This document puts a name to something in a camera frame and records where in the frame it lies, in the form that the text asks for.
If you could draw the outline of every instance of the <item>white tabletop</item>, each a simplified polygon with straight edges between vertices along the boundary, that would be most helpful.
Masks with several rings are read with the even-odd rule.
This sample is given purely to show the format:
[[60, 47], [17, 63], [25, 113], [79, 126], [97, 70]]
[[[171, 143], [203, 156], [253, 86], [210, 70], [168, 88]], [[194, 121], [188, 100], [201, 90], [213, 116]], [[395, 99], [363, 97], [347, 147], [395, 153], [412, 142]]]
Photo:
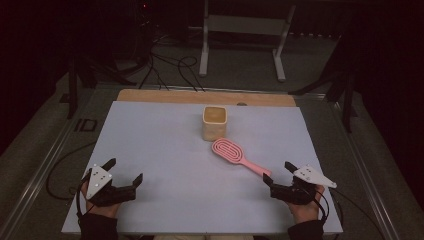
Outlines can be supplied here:
[[[202, 139], [205, 106], [113, 103], [87, 169], [116, 158], [109, 171], [116, 187], [130, 185], [143, 173], [136, 200], [119, 210], [119, 232], [279, 234], [293, 225], [286, 204], [270, 197], [259, 175], [215, 155], [212, 143]], [[285, 161], [321, 172], [299, 108], [225, 107], [226, 137], [243, 148], [248, 160], [271, 170], [275, 183], [291, 185]], [[324, 196], [330, 205], [324, 232], [340, 233], [329, 192]], [[75, 200], [62, 231], [80, 232]]]

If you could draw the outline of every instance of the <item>person's arm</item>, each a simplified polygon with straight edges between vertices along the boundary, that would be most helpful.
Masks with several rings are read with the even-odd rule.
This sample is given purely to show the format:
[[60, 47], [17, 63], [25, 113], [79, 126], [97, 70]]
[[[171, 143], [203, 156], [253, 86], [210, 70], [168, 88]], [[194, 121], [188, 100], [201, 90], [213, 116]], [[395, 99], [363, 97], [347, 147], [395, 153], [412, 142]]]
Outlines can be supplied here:
[[[85, 198], [87, 195], [88, 182], [81, 187]], [[116, 214], [120, 204], [109, 207], [97, 207], [85, 199], [87, 212], [80, 219], [81, 240], [117, 240], [118, 232]]]
[[[324, 187], [317, 185], [315, 199], [319, 202], [324, 192]], [[293, 214], [296, 225], [288, 229], [291, 240], [322, 240], [323, 225], [322, 220], [318, 220], [319, 207], [315, 202], [307, 205], [295, 205], [287, 203], [290, 212]]]

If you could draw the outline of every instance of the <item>table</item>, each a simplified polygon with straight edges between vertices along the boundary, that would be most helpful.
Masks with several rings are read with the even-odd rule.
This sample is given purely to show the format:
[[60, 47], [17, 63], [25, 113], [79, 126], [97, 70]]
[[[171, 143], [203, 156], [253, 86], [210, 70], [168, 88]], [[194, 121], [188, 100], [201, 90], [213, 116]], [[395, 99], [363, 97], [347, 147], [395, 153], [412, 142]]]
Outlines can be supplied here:
[[[321, 171], [291, 96], [123, 90], [117, 100], [87, 168], [116, 157], [110, 171], [115, 186], [129, 185], [143, 172], [137, 199], [120, 209], [119, 232], [263, 235], [284, 233], [293, 224], [287, 206], [269, 197], [261, 177], [220, 159], [210, 150], [211, 143], [201, 139], [206, 104], [226, 106], [227, 137], [243, 146], [249, 160], [272, 170], [276, 183], [291, 182], [284, 160]], [[332, 214], [324, 230], [341, 232], [328, 191], [325, 196]], [[75, 212], [74, 201], [63, 232], [79, 232]]]
[[203, 47], [200, 58], [199, 75], [207, 75], [209, 59], [208, 34], [210, 31], [266, 34], [280, 36], [280, 43], [277, 48], [273, 50], [272, 57], [274, 58], [277, 79], [280, 82], [284, 82], [286, 76], [281, 62], [281, 52], [290, 29], [290, 22], [293, 18], [295, 9], [296, 6], [292, 4], [285, 19], [223, 16], [209, 14], [209, 1], [205, 0], [203, 15]]

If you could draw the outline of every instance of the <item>pink hairbrush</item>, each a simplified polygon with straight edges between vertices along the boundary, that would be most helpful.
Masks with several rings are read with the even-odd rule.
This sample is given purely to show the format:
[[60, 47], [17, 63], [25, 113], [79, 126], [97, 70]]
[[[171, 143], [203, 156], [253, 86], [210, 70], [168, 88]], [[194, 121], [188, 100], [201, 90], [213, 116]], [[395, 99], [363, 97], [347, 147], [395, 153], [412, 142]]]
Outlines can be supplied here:
[[261, 177], [264, 173], [268, 176], [271, 176], [271, 171], [248, 161], [246, 158], [244, 158], [243, 150], [241, 147], [226, 138], [220, 138], [216, 140], [212, 144], [212, 151], [231, 163], [242, 164], [248, 167], [250, 170], [259, 174]]

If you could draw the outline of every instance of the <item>white metal stand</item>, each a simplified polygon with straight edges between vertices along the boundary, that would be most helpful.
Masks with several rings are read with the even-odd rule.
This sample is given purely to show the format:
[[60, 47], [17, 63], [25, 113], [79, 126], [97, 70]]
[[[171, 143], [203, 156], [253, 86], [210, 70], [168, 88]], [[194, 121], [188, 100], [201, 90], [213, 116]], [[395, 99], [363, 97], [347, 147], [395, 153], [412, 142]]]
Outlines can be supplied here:
[[200, 59], [199, 75], [204, 77], [208, 71], [209, 31], [233, 32], [233, 33], [252, 33], [280, 36], [281, 41], [272, 52], [274, 58], [277, 79], [280, 82], [286, 80], [283, 64], [281, 62], [281, 52], [286, 41], [290, 23], [293, 18], [296, 6], [290, 7], [289, 13], [285, 19], [268, 19], [268, 18], [250, 18], [236, 16], [209, 15], [209, 1], [205, 0], [205, 11], [203, 19], [203, 48]]

